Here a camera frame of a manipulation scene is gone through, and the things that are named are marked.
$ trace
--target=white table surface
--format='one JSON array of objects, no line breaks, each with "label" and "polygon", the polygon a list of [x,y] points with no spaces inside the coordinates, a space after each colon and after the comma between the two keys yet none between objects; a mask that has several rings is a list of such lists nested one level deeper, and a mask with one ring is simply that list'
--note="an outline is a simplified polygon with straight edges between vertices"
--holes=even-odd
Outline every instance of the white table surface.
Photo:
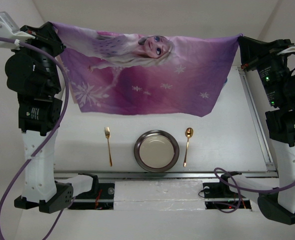
[{"label": "white table surface", "polygon": [[[111,132],[113,167],[109,165],[104,127]],[[194,135],[190,139],[187,166],[183,167],[188,127],[194,129]],[[56,140],[55,170],[146,172],[134,158],[134,144],[141,134],[155,129],[170,133],[180,147],[179,159],[169,172],[211,172],[215,167],[241,172],[267,170],[235,66],[212,113],[204,117],[183,113],[136,116],[81,113],[70,97]]]}]

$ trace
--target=handle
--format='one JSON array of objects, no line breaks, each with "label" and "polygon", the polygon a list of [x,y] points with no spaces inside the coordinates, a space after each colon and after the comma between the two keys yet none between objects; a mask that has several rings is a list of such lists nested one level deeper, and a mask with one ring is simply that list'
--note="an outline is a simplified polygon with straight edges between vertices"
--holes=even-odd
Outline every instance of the handle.
[{"label": "handle", "polygon": [[107,139],[107,145],[108,145],[108,154],[109,154],[109,165],[112,167],[112,157],[111,157],[111,150],[110,150],[110,141]]},{"label": "handle", "polygon": [[186,143],[186,150],[185,150],[185,157],[184,157],[184,162],[183,162],[183,167],[187,166],[187,154],[188,154],[188,148],[189,148],[189,137],[187,138],[187,143]]}]

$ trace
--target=white snowflake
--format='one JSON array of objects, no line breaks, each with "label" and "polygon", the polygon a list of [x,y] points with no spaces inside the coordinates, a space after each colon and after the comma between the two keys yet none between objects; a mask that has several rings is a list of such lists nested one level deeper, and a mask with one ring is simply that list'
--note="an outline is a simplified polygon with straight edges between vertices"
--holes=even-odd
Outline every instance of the white snowflake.
[{"label": "white snowflake", "polygon": [[70,71],[70,70],[68,69],[68,67],[66,67],[66,66],[64,65],[64,62],[62,62],[62,65],[63,65],[63,69],[64,69],[64,71],[65,71],[66,73]]},{"label": "white snowflake", "polygon": [[125,67],[123,67],[123,66],[113,66],[112,67],[112,69],[114,70],[114,71],[122,71],[123,69],[125,69]]},{"label": "white snowflake", "polygon": [[183,67],[182,65],[176,67],[176,70],[174,71],[175,73],[177,74],[180,74],[180,73],[184,73],[186,67]]},{"label": "white snowflake", "polygon": [[77,90],[74,91],[75,98],[79,100],[79,106],[82,108],[87,102],[92,106],[92,102],[101,107],[99,99],[106,99],[109,97],[105,94],[105,90],[100,86],[98,89],[93,90],[94,85],[85,84],[82,82],[81,85],[76,85],[75,82],[71,82],[72,85],[76,87]]},{"label": "white snowflake", "polygon": [[208,94],[207,92],[200,92],[199,95],[204,99],[208,99],[210,96],[210,94]]},{"label": "white snowflake", "polygon": [[170,85],[170,84],[167,84],[167,83],[162,83],[161,84],[161,88],[164,88],[164,89],[171,89],[173,87],[173,85]]},{"label": "white snowflake", "polygon": [[139,92],[142,91],[142,88],[138,86],[132,86],[132,90]]}]

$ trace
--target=snowflake pattern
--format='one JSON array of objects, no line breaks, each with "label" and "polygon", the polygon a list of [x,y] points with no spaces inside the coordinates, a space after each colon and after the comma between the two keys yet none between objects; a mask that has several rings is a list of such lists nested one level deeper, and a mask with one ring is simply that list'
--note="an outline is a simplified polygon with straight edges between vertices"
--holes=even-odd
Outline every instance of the snowflake pattern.
[{"label": "snowflake pattern", "polygon": [[132,90],[140,92],[140,91],[142,91],[142,88],[138,87],[138,86],[132,86]]},{"label": "snowflake pattern", "polygon": [[180,74],[180,73],[184,73],[186,67],[183,67],[182,65],[176,67],[176,70],[174,71],[175,73],[177,74]]},{"label": "snowflake pattern", "polygon": [[210,96],[210,94],[208,94],[207,92],[200,92],[199,95],[204,99],[208,99]]},{"label": "snowflake pattern", "polygon": [[173,85],[167,84],[167,83],[162,83],[161,84],[161,88],[163,89],[171,89],[173,87]]},{"label": "snowflake pattern", "polygon": [[105,94],[104,89],[100,86],[98,89],[93,90],[94,85],[85,84],[82,82],[81,85],[77,85],[75,82],[71,82],[77,90],[74,91],[75,98],[78,100],[79,107],[82,108],[87,102],[92,107],[92,103],[96,106],[101,107],[99,99],[106,99],[109,97]]}]

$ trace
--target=black bracket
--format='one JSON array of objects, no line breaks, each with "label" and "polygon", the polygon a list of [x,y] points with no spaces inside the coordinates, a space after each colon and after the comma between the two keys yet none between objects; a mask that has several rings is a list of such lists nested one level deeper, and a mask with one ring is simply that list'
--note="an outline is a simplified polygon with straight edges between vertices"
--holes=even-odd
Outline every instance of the black bracket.
[{"label": "black bracket", "polygon": [[42,213],[51,214],[67,208],[73,198],[73,187],[70,183],[56,182],[56,194],[48,201],[39,203],[27,201],[26,197],[19,196],[14,200],[14,207],[18,209],[32,209],[38,207]]},{"label": "black bracket", "polygon": [[99,183],[97,189],[78,195],[70,210],[109,210],[114,206],[114,183]]},{"label": "black bracket", "polygon": [[[34,38],[26,42],[43,50],[52,57],[66,48],[50,22],[41,27],[23,26],[21,31]],[[57,123],[62,101],[55,98],[61,92],[56,64],[46,55],[27,47],[13,49],[15,54],[5,64],[7,87],[17,93],[19,103],[18,127],[40,132],[41,136],[51,131]]]},{"label": "black bracket", "polygon": [[278,203],[279,193],[262,194],[257,199],[257,204],[264,215],[269,220],[282,224],[295,224],[295,213],[291,213]]}]

